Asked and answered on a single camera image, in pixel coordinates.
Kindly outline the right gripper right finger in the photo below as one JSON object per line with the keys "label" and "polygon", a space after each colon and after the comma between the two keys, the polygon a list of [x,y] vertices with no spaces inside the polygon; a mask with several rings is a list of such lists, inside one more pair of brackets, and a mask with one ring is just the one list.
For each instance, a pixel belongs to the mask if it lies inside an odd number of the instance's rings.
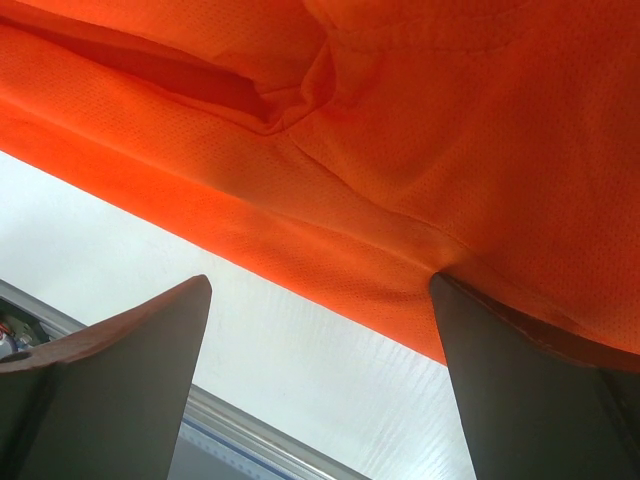
{"label": "right gripper right finger", "polygon": [[638,478],[638,355],[447,275],[429,292],[477,478]]}

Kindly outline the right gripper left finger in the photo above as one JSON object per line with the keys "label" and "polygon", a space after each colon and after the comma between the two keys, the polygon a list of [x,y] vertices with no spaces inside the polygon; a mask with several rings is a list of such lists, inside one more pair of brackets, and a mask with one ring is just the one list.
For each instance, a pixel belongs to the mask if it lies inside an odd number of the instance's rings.
{"label": "right gripper left finger", "polygon": [[211,296],[198,275],[3,357],[2,478],[167,478]]}

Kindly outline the orange t shirt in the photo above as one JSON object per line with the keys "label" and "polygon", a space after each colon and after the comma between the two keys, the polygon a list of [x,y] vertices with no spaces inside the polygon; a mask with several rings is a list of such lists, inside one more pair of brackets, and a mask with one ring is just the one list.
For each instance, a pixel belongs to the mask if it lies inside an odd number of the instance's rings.
{"label": "orange t shirt", "polygon": [[5,1],[1,147],[436,361],[441,271],[639,350],[635,1]]}

